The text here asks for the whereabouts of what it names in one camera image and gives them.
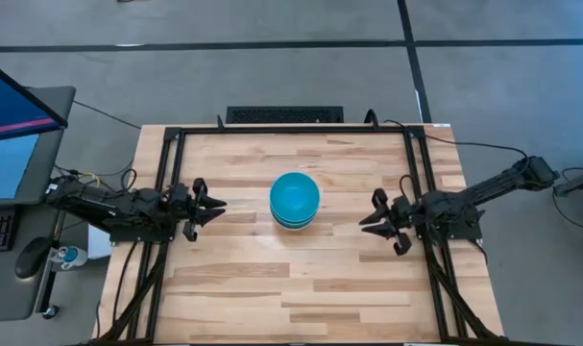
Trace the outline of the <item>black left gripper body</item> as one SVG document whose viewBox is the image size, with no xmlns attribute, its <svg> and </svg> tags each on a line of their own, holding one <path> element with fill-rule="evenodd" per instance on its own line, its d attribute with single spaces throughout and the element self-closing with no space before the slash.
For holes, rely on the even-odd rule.
<svg viewBox="0 0 583 346">
<path fill-rule="evenodd" d="M 182 183 L 171 185 L 167 197 L 172 223 L 175 226 L 183 223 L 188 230 L 194 230 L 198 205 L 190 195 L 189 188 Z"/>
</svg>

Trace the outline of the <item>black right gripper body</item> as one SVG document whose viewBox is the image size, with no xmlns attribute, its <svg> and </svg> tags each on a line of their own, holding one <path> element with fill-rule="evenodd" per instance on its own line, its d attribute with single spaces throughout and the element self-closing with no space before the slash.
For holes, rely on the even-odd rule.
<svg viewBox="0 0 583 346">
<path fill-rule="evenodd" d="M 411 204 L 406 196 L 402 195 L 395 198 L 388 215 L 389 223 L 393 227 L 391 235 L 397 236 L 401 233 L 401 229 L 413 227 L 413 217 L 417 212 L 418 207 L 415 204 Z"/>
</svg>

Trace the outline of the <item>teal bowl with 39 label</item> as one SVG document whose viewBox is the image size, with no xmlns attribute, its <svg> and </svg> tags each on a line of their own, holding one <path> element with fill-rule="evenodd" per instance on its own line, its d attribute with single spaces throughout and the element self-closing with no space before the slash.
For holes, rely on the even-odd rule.
<svg viewBox="0 0 583 346">
<path fill-rule="evenodd" d="M 272 214 L 286 225 L 311 221 L 320 208 L 321 192 L 316 182 L 301 172 L 279 176 L 269 192 Z"/>
</svg>

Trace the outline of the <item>black floor vent grille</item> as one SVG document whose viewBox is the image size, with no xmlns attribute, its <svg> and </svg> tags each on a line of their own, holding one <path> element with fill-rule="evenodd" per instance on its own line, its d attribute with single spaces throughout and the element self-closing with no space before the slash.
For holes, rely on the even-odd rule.
<svg viewBox="0 0 583 346">
<path fill-rule="evenodd" d="M 344 123 L 342 107 L 228 107 L 227 124 Z"/>
</svg>

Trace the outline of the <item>white bottle with blue cap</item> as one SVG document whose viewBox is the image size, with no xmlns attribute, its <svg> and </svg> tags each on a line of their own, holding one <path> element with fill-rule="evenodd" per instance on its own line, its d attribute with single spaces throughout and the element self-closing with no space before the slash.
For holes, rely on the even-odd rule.
<svg viewBox="0 0 583 346">
<path fill-rule="evenodd" d="M 75 246 L 61 246 L 52 249 L 48 260 L 58 264 L 62 270 L 83 266 L 87 262 L 87 252 Z"/>
</svg>

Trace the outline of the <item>black computer mouse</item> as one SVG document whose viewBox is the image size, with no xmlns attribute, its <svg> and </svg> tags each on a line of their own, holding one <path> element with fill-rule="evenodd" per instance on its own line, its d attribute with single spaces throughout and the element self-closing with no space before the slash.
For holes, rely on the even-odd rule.
<svg viewBox="0 0 583 346">
<path fill-rule="evenodd" d="M 33 277 L 47 259 L 52 243 L 50 237 L 32 239 L 18 255 L 14 266 L 15 277 L 21 280 Z"/>
</svg>

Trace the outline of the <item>flat grey-framed blue screen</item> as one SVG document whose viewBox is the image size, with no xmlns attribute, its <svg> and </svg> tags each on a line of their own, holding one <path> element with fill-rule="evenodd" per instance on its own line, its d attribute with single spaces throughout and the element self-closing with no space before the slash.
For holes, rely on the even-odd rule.
<svg viewBox="0 0 583 346">
<path fill-rule="evenodd" d="M 69 119 L 76 88 L 27 89 L 62 118 Z M 0 206 L 36 204 L 43 198 L 65 129 L 0 140 Z"/>
</svg>

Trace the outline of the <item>grey clamp device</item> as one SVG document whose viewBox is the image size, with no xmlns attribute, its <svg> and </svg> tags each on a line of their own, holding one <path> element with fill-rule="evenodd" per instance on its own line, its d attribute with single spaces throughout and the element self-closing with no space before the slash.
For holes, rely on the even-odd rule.
<svg viewBox="0 0 583 346">
<path fill-rule="evenodd" d="M 570 171 L 582 171 L 582 174 L 569 179 L 567 173 Z M 556 197 L 568 197 L 576 190 L 583 190 L 583 167 L 569 167 L 562 170 L 562 177 L 566 180 L 563 184 L 554 187 Z"/>
</svg>

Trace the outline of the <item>tilted monitor with blue screen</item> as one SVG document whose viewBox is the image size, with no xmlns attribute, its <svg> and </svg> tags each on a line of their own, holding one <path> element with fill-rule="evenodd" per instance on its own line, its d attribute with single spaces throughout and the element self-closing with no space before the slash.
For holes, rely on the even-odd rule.
<svg viewBox="0 0 583 346">
<path fill-rule="evenodd" d="M 0 140 L 65 129 L 68 122 L 0 69 Z"/>
</svg>

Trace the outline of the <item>grey desk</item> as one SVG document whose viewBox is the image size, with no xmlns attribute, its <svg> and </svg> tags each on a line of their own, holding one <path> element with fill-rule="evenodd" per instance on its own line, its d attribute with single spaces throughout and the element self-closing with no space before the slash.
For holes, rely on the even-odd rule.
<svg viewBox="0 0 583 346">
<path fill-rule="evenodd" d="M 54 263 L 47 259 L 37 273 L 26 280 L 15 277 L 14 266 L 23 248 L 36 237 L 50 237 L 52 249 L 59 245 L 55 231 L 64 220 L 58 210 L 45 205 L 16 208 L 17 227 L 10 251 L 0 252 L 0 321 L 22 320 L 34 313 L 49 320 L 56 317 L 60 308 L 51 303 L 51 293 L 56 279 Z"/>
</svg>

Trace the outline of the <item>black table frame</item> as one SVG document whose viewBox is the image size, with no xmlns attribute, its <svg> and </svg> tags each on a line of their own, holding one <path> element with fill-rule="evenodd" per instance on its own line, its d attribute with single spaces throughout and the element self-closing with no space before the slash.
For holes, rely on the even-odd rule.
<svg viewBox="0 0 583 346">
<path fill-rule="evenodd" d="M 458 191 L 466 182 L 447 125 L 151 125 L 134 156 L 136 183 L 165 188 L 203 178 L 223 215 L 164 245 L 116 246 L 101 297 L 98 344 L 439 342 L 472 336 L 429 272 L 438 260 L 487 329 L 502 326 L 484 257 L 422 229 L 398 256 L 360 220 L 390 197 Z M 321 192 L 299 232 L 270 212 L 273 182 L 310 176 Z"/>
</svg>

